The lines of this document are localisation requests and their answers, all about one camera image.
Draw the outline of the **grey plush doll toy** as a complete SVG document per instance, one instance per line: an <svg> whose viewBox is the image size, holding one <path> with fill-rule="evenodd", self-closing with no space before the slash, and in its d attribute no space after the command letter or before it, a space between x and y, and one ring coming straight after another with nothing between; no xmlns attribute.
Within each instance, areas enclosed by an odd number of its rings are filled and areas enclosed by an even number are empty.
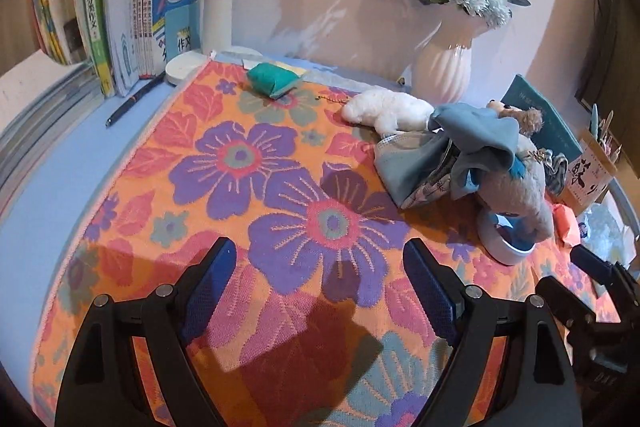
<svg viewBox="0 0 640 427"><path fill-rule="evenodd" d="M491 100L487 104L500 119L518 122L512 169L485 174L477 194L485 206L497 215L518 218L515 234L523 241L541 243L554 232L552 209L546 199L546 174L542 153L532 136L541 130L541 113L536 108L520 109Z"/></svg>

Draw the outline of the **teal drawstring bag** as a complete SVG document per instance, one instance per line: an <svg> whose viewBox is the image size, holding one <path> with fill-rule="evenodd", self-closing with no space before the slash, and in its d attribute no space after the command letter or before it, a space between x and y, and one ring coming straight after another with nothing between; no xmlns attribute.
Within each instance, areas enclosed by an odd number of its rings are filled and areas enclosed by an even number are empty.
<svg viewBox="0 0 640 427"><path fill-rule="evenodd" d="M541 113L542 128L533 135L539 148L563 154L568 161L582 155L582 148L573 131L567 126L556 108L522 75L516 75L501 102L520 109L536 108Z"/></svg>

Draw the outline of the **blue grey cloth garment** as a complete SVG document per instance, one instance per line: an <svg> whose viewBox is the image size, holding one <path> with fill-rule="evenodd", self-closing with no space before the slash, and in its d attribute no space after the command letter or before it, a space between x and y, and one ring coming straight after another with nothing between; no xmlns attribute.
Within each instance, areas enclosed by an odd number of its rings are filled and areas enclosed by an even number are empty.
<svg viewBox="0 0 640 427"><path fill-rule="evenodd" d="M424 131L387 135L375 145L374 165L401 210L480 191L491 173L523 179L516 156L520 125L491 108L438 106Z"/></svg>

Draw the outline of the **teal soft pouch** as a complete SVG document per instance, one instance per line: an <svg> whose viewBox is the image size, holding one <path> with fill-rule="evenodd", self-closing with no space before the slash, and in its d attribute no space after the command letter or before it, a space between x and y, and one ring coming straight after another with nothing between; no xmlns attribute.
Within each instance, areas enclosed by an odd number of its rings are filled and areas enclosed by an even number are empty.
<svg viewBox="0 0 640 427"><path fill-rule="evenodd" d="M271 63L257 64L246 73L246 77L255 92L271 100L282 98L302 81L296 72Z"/></svg>

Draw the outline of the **light blue plastic package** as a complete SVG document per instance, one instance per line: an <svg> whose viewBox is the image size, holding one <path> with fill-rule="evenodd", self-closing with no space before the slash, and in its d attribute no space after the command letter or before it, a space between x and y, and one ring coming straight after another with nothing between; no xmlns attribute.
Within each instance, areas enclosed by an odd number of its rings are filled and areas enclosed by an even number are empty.
<svg viewBox="0 0 640 427"><path fill-rule="evenodd" d="M582 245L602 260L631 266L637 256L634 233L608 207L595 202L577 220Z"/></svg>

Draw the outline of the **pink tissue packet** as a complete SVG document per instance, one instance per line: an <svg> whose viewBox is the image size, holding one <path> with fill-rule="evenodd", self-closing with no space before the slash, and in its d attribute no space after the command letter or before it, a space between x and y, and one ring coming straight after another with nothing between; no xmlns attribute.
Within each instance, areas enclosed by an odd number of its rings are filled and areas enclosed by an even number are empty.
<svg viewBox="0 0 640 427"><path fill-rule="evenodd" d="M552 205L553 220L556 235L567 248L580 244L580 231L577 218L573 210L562 204Z"/></svg>

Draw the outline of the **white blue bowl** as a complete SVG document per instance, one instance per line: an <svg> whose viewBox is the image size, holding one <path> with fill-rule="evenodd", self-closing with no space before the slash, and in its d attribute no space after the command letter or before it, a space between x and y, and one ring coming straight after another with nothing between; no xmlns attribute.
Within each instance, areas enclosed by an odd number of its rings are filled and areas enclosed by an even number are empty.
<svg viewBox="0 0 640 427"><path fill-rule="evenodd" d="M523 241L516 236L515 225L518 221L520 219L497 215L488 209L483 209L476 220L480 243L488 255L508 267L518 265L535 249L533 242Z"/></svg>

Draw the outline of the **cardboard pen holder box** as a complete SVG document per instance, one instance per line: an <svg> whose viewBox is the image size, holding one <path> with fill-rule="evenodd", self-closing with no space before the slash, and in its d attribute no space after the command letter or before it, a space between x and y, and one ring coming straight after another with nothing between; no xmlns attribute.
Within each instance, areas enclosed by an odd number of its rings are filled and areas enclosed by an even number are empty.
<svg viewBox="0 0 640 427"><path fill-rule="evenodd" d="M588 127L578 134L580 155L568 164L560 201L576 216L587 210L608 189L617 174L616 162L622 146L611 130L614 112L600 117L597 104L591 107Z"/></svg>

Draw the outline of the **floral orange purple mat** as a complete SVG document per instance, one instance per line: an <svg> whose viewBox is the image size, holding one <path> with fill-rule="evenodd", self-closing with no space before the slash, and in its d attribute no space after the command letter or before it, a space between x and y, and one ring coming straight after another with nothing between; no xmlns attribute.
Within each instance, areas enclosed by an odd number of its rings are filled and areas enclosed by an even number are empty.
<svg viewBox="0 0 640 427"><path fill-rule="evenodd" d="M189 352L231 426L407 426L444 368L402 269L417 237L460 279L522 300L565 248L516 267L475 231L474 199L399 212L373 165L374 134L341 121L341 93L273 102L239 66L210 64L177 91L93 197L65 248L32 356L32 405L51 424L64 367L96 296L143 298L216 239L238 250L212 321Z"/></svg>

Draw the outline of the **stack of books left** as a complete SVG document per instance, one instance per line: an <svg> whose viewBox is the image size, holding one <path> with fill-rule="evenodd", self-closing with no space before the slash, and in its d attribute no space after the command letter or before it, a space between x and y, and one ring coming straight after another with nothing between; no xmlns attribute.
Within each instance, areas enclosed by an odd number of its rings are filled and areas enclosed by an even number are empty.
<svg viewBox="0 0 640 427"><path fill-rule="evenodd" d="M41 51L1 77L1 217L66 135L105 101L92 66Z"/></svg>

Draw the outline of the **white plush toy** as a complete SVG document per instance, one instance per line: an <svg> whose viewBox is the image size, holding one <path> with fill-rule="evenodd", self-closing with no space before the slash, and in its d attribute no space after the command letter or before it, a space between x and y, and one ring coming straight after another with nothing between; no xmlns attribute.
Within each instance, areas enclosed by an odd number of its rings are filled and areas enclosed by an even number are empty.
<svg viewBox="0 0 640 427"><path fill-rule="evenodd" d="M352 96L341 116L349 124L370 127L384 138L399 132L425 131L434 106L405 92L373 88Z"/></svg>

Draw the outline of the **black pen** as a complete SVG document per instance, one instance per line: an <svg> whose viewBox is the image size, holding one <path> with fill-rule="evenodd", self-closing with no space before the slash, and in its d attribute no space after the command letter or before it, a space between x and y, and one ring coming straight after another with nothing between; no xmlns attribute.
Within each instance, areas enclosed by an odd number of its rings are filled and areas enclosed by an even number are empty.
<svg viewBox="0 0 640 427"><path fill-rule="evenodd" d="M145 85L140 88L138 91L134 92L134 94L130 95L127 100L119 106L115 112L107 118L105 121L105 127L111 128L116 124L117 121L120 121L122 117L124 117L130 109L132 109L138 102L142 100L145 96L147 96L152 90L158 87L161 83L164 82L165 74L162 72L158 74L153 79L149 80Z"/></svg>

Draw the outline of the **white ribbed vase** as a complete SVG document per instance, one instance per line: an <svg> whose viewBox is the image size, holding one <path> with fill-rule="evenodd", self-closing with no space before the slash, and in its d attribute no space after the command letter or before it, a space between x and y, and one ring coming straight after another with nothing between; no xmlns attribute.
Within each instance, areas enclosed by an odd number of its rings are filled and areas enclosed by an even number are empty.
<svg viewBox="0 0 640 427"><path fill-rule="evenodd" d="M488 31L483 17L456 4L439 5L439 25L412 65L411 94L433 106L460 101L471 81L474 40Z"/></svg>

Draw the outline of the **blue cover study book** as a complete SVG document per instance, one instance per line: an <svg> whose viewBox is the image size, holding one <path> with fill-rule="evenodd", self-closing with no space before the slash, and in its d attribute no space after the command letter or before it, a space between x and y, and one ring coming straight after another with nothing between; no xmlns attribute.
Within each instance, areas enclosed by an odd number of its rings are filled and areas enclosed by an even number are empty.
<svg viewBox="0 0 640 427"><path fill-rule="evenodd" d="M198 0L151 0L149 65L160 75L174 57L201 47Z"/></svg>

